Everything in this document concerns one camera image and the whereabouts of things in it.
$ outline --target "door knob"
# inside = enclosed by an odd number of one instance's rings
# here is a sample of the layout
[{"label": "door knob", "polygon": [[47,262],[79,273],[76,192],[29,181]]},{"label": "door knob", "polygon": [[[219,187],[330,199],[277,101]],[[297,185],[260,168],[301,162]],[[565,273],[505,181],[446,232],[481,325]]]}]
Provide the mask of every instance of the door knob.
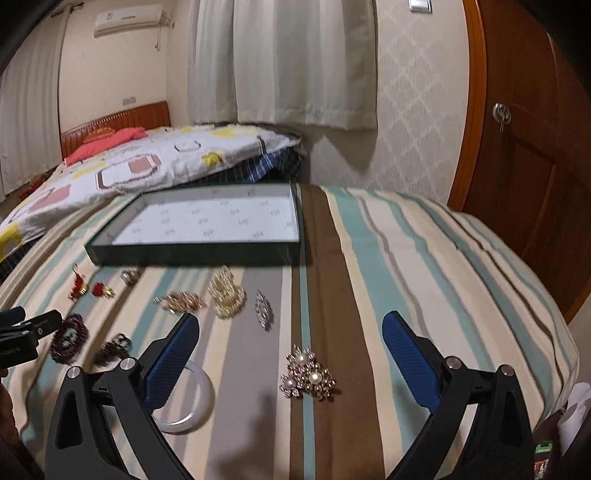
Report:
[{"label": "door knob", "polygon": [[505,125],[511,123],[511,110],[503,103],[495,103],[492,106],[492,117],[501,125],[501,133],[503,133]]}]

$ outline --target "silver brooch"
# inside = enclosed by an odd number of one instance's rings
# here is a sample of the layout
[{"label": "silver brooch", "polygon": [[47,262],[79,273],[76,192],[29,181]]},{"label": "silver brooch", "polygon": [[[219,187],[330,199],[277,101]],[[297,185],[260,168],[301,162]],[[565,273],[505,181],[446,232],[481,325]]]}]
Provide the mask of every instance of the silver brooch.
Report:
[{"label": "silver brooch", "polygon": [[121,272],[121,280],[125,282],[125,285],[131,287],[137,283],[139,279],[139,271],[136,268],[131,270],[123,270]]},{"label": "silver brooch", "polygon": [[256,293],[255,310],[261,327],[263,327],[267,332],[271,330],[271,324],[273,323],[273,312],[271,311],[269,301],[260,290]]},{"label": "silver brooch", "polygon": [[316,356],[309,348],[301,351],[294,345],[292,353],[287,355],[287,362],[287,375],[281,376],[279,385],[285,398],[299,398],[304,393],[318,400],[330,398],[336,382],[330,372],[316,362]]}]

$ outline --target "wooden door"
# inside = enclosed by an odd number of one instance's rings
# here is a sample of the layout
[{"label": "wooden door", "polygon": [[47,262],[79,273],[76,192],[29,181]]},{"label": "wooden door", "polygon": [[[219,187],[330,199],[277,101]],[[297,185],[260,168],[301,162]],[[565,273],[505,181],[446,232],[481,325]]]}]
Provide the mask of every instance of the wooden door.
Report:
[{"label": "wooden door", "polygon": [[[591,290],[591,102],[543,27],[514,0],[480,0],[482,140],[463,211],[536,272],[569,322]],[[495,103],[511,111],[501,126]]]}]

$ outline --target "light switch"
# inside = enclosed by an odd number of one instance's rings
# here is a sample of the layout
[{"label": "light switch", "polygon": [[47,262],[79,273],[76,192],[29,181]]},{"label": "light switch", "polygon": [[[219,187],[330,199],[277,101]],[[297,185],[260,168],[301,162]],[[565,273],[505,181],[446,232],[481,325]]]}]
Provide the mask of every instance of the light switch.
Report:
[{"label": "light switch", "polygon": [[413,12],[433,13],[433,10],[431,10],[431,0],[408,0],[408,6]]}]

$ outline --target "jewelry box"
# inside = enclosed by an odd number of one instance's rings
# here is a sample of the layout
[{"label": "jewelry box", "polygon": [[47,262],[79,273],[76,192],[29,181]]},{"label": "jewelry box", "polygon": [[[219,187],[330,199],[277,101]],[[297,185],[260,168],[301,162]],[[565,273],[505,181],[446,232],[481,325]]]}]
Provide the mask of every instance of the jewelry box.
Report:
[{"label": "jewelry box", "polygon": [[95,265],[297,265],[297,187],[197,186],[141,193],[87,244]]}]

